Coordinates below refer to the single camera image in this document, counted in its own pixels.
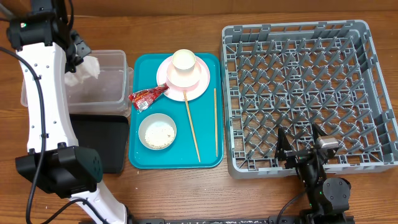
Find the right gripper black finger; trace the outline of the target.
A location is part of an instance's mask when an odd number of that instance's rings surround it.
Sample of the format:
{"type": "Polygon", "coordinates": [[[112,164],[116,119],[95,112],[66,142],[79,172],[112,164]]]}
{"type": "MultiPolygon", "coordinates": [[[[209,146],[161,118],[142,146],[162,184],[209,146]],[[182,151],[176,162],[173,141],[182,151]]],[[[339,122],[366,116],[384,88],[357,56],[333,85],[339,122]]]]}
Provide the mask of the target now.
{"type": "Polygon", "coordinates": [[[277,145],[275,150],[275,158],[279,161],[286,161],[287,160],[287,153],[292,150],[292,147],[285,135],[284,128],[278,128],[278,135],[277,135],[277,145]]]}
{"type": "Polygon", "coordinates": [[[314,143],[316,143],[316,141],[319,137],[323,137],[326,135],[327,135],[327,133],[324,132],[324,130],[322,130],[322,128],[319,127],[318,124],[312,123],[312,136],[313,136],[314,143]]]}

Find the white napkin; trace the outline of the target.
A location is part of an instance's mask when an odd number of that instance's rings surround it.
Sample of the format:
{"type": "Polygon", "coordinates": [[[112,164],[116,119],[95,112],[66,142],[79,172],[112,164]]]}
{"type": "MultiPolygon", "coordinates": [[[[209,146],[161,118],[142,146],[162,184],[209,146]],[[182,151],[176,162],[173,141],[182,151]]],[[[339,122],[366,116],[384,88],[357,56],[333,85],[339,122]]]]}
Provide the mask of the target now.
{"type": "Polygon", "coordinates": [[[67,72],[65,74],[65,84],[67,86],[75,86],[82,84],[86,79],[94,77],[98,78],[100,74],[100,64],[96,57],[86,56],[82,64],[78,65],[76,72],[67,72]]]}

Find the red snack wrapper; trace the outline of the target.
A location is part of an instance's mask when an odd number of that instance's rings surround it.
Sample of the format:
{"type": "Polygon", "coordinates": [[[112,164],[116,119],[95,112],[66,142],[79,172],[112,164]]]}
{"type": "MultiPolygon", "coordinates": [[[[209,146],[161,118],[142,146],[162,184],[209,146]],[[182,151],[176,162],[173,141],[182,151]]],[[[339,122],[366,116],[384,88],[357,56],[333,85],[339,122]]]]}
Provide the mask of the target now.
{"type": "Polygon", "coordinates": [[[158,97],[165,93],[168,89],[169,86],[164,83],[154,88],[134,92],[128,96],[128,99],[131,101],[132,106],[136,110],[142,112],[148,109],[149,106],[153,104],[154,101],[158,99],[158,97]]]}

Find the grey bowl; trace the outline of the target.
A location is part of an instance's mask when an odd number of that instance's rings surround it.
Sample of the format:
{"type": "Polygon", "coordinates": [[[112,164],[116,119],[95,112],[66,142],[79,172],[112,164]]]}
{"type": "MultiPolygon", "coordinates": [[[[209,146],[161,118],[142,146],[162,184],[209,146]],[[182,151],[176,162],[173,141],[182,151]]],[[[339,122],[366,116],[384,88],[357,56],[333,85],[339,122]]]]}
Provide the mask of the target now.
{"type": "Polygon", "coordinates": [[[154,113],[140,123],[138,136],[146,148],[159,151],[172,145],[177,136],[177,127],[170,116],[154,113]]]}

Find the pile of rice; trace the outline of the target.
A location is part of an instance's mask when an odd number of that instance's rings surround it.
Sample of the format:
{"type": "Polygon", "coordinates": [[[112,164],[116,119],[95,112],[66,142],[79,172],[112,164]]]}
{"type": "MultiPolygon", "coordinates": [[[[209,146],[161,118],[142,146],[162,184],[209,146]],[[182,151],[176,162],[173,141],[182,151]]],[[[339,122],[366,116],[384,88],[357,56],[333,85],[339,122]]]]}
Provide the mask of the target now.
{"type": "Polygon", "coordinates": [[[163,149],[172,144],[175,139],[175,131],[168,124],[162,126],[150,126],[144,135],[144,140],[152,149],[163,149]]]}

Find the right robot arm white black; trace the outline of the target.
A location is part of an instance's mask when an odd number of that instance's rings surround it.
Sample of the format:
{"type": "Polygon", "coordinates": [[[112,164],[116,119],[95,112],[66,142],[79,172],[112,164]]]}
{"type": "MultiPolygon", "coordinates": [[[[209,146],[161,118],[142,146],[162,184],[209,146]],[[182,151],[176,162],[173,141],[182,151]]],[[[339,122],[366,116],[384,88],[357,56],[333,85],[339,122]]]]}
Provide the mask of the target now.
{"type": "Polygon", "coordinates": [[[284,128],[278,129],[277,147],[274,158],[285,162],[286,169],[294,168],[303,182],[305,190],[287,202],[280,210],[276,223],[354,223],[354,217],[347,216],[351,184],[340,177],[328,177],[323,165],[335,156],[339,143],[324,132],[319,125],[312,124],[315,143],[301,151],[292,149],[284,128]],[[301,210],[292,218],[283,215],[289,205],[306,195],[309,209],[301,210]]]}

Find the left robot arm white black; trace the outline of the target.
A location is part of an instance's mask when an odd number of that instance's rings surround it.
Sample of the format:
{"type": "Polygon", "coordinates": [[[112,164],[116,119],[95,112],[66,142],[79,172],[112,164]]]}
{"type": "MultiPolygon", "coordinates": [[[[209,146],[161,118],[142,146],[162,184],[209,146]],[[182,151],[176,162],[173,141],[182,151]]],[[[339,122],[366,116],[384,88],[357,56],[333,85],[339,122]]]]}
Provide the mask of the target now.
{"type": "Polygon", "coordinates": [[[103,182],[99,154],[79,145],[70,121],[65,74],[91,52],[73,29],[73,4],[32,0],[30,6],[6,31],[7,54],[21,64],[29,110],[27,154],[16,159],[17,171],[32,190],[79,205],[95,223],[133,223],[129,209],[103,182]]]}

